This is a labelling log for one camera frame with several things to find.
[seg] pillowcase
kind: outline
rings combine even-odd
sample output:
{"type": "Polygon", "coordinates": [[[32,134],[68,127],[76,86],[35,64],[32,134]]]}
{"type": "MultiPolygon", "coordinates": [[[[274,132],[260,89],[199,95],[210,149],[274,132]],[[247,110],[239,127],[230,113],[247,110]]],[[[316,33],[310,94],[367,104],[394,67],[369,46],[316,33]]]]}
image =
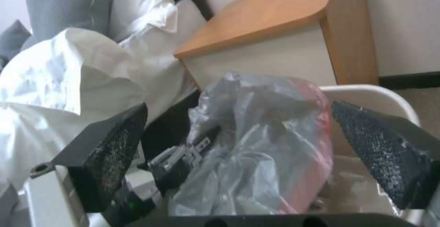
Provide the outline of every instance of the pillowcase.
{"type": "Polygon", "coordinates": [[[147,24],[173,33],[176,25],[168,24],[167,14],[175,9],[174,0],[113,0],[109,37],[120,42],[141,31],[147,24]]]}
{"type": "Polygon", "coordinates": [[[16,20],[0,35],[0,57],[5,65],[19,54],[23,43],[30,37],[29,31],[16,20]]]}
{"type": "Polygon", "coordinates": [[[28,48],[52,39],[66,28],[83,28],[107,35],[111,0],[26,0],[33,40],[28,48]]]}

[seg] screw hole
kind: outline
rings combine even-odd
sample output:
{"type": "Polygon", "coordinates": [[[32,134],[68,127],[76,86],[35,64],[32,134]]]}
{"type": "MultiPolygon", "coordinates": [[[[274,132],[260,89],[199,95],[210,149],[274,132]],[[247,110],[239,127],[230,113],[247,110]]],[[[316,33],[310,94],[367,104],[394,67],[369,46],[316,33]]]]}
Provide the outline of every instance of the screw hole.
{"type": "Polygon", "coordinates": [[[318,217],[308,217],[304,220],[303,227],[328,227],[328,225],[318,217]]]}
{"type": "Polygon", "coordinates": [[[215,218],[206,222],[205,227],[228,227],[228,224],[220,218],[215,218]]]}

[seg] wooden shelf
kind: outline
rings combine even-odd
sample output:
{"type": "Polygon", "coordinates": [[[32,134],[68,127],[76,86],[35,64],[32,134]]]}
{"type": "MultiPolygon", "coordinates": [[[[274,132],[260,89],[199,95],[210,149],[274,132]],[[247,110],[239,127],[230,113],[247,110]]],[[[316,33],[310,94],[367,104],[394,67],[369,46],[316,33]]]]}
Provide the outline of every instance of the wooden shelf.
{"type": "Polygon", "coordinates": [[[263,39],[318,22],[330,0],[237,0],[182,45],[177,58],[263,39]]]}

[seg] black baseboard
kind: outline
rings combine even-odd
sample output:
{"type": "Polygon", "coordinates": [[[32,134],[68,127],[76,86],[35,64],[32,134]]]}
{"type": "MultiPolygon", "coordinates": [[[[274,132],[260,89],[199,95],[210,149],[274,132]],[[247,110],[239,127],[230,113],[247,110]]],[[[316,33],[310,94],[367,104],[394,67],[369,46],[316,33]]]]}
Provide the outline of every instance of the black baseboard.
{"type": "Polygon", "coordinates": [[[387,89],[424,89],[440,87],[440,72],[379,77],[379,85],[387,89]]]}

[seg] black bed frame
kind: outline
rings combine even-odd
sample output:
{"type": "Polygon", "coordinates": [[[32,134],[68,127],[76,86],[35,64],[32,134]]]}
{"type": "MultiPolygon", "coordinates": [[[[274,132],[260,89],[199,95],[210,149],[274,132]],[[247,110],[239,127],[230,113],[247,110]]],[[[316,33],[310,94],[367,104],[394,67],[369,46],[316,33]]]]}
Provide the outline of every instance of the black bed frame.
{"type": "MultiPolygon", "coordinates": [[[[213,16],[206,0],[192,0],[208,21],[213,16]]],[[[178,145],[189,132],[188,109],[198,105],[200,92],[196,91],[181,102],[172,106],[152,122],[144,131],[141,139],[145,159],[151,160],[168,147],[178,145]]]]}

